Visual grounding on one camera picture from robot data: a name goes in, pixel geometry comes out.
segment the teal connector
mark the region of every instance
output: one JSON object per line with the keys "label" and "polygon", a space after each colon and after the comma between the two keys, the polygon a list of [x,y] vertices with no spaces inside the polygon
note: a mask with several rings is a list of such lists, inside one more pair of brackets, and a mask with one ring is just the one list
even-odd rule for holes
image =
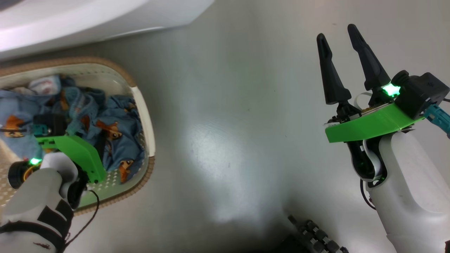
{"label": "teal connector", "polygon": [[442,129],[450,139],[450,115],[444,112],[444,110],[442,110],[439,106],[432,104],[425,111],[423,116],[431,123]]}

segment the black cable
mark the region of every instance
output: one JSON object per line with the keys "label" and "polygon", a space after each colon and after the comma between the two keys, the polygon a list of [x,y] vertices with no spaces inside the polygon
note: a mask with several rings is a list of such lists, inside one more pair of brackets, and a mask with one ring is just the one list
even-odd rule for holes
{"label": "black cable", "polygon": [[89,191],[92,192],[92,193],[95,195],[95,197],[97,198],[97,208],[95,209],[95,212],[94,212],[94,214],[92,215],[92,218],[86,223],[86,225],[84,225],[84,227],[82,227],[82,229],[80,230],[80,232],[78,232],[78,234],[76,234],[76,235],[72,238],[72,240],[66,242],[66,244],[64,245],[64,249],[67,248],[67,246],[69,246],[69,244],[72,243],[73,240],[75,240],[75,239],[81,234],[81,232],[83,232],[83,230],[87,228],[87,226],[89,226],[89,224],[90,224],[90,223],[92,222],[92,220],[95,218],[95,215],[97,214],[97,212],[98,212],[98,210],[99,210],[99,207],[100,207],[100,198],[99,198],[99,196],[98,196],[93,190],[89,190]]}
{"label": "black cable", "polygon": [[365,196],[364,182],[362,179],[360,179],[360,188],[361,188],[361,194],[363,195],[364,201],[367,203],[368,206],[370,206],[370,208],[372,208],[373,210],[376,210],[376,208],[372,204],[370,204],[370,202],[367,200],[367,197]]}

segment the green 3d-printed part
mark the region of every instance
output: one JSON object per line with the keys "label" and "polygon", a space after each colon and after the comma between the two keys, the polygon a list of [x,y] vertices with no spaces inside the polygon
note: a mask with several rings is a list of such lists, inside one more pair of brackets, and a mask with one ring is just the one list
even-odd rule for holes
{"label": "green 3d-printed part", "polygon": [[78,136],[37,137],[43,149],[59,149],[87,173],[89,181],[102,182],[106,177],[97,150]]}
{"label": "green 3d-printed part", "polygon": [[325,133],[330,143],[366,140],[401,130],[422,119],[412,120],[395,104],[389,104],[357,119],[330,126]]}

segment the white appliance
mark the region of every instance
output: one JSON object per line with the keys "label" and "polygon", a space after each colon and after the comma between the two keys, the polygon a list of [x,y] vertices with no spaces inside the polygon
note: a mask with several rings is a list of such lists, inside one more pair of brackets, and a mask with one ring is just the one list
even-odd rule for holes
{"label": "white appliance", "polygon": [[2,0],[0,59],[192,22],[214,0]]}

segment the white plastic basket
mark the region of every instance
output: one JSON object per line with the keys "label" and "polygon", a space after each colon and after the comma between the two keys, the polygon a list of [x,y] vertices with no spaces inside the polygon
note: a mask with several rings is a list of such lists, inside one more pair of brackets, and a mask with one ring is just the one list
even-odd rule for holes
{"label": "white plastic basket", "polygon": [[[55,59],[19,65],[0,70],[0,89],[26,86],[30,81],[54,74],[64,74],[72,77],[77,86],[98,88],[106,95],[133,96],[143,132],[140,142],[145,148],[146,156],[139,171],[125,184],[120,184],[119,172],[107,174],[106,180],[98,184],[89,184],[100,197],[100,207],[125,199],[140,190],[149,180],[154,166],[155,138],[149,111],[142,94],[133,79],[121,67],[97,57],[77,57]],[[20,161],[2,141],[0,141],[0,214],[3,206],[15,193],[7,180],[11,163]],[[77,214],[90,212],[95,209],[96,198],[89,192],[81,198]]]}

